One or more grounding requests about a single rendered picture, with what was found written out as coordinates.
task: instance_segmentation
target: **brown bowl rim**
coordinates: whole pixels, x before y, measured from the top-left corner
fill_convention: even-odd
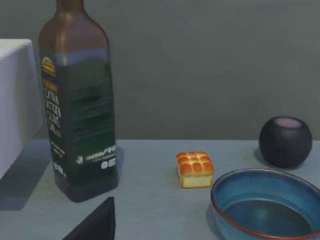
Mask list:
[[[281,236],[271,236],[271,235],[267,235],[264,233],[259,233],[253,230],[250,230],[249,228],[243,227],[239,224],[237,224],[236,222],[234,222],[233,220],[231,220],[227,215],[225,215],[217,206],[216,201],[214,199],[214,189],[217,187],[217,185],[226,177],[228,176],[232,176],[234,174],[237,173],[246,173],[246,172],[264,172],[264,173],[273,173],[276,175],[281,175],[287,178],[291,178],[294,179],[298,182],[303,183],[304,185],[307,185],[309,188],[315,190],[316,192],[318,192],[318,194],[320,195],[320,190],[314,186],[313,184],[311,184],[310,182],[295,176],[293,174],[287,173],[287,172],[283,172],[283,171],[279,171],[279,170],[274,170],[274,169],[264,169],[264,168],[246,168],[246,169],[238,169],[238,170],[233,170],[230,171],[228,173],[223,174],[222,176],[220,176],[215,183],[213,184],[212,188],[211,188],[211,203],[213,205],[214,210],[220,215],[221,218],[223,218],[227,223],[229,223],[231,226],[233,226],[234,228],[240,230],[241,232],[244,232],[248,235],[254,236],[254,237],[258,237],[261,239],[266,239],[266,240],[308,240],[310,238],[314,238],[320,235],[320,229],[318,231],[315,231],[313,233],[310,233],[308,235],[304,235],[304,236],[295,236],[295,237],[281,237]]]

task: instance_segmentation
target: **white box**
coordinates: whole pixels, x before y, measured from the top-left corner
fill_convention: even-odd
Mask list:
[[[42,125],[33,44],[0,39],[0,179]]]

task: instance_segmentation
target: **toy bread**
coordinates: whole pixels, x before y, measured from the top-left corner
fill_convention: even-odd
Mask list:
[[[181,152],[176,156],[177,171],[183,189],[210,188],[215,167],[205,152]]]

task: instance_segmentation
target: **bottle label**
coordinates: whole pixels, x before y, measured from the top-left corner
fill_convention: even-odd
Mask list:
[[[40,49],[40,57],[55,174],[73,184],[114,175],[117,147],[108,49]]]

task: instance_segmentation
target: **table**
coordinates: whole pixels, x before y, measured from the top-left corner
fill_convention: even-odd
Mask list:
[[[120,184],[83,203],[55,186],[47,140],[34,140],[0,181],[0,238],[62,240],[105,199],[115,197],[116,240],[222,240],[212,217],[210,189],[183,190],[176,174],[179,152],[208,152],[214,180],[243,168],[269,168],[257,141],[120,140]],[[290,173],[320,187],[320,142]]]

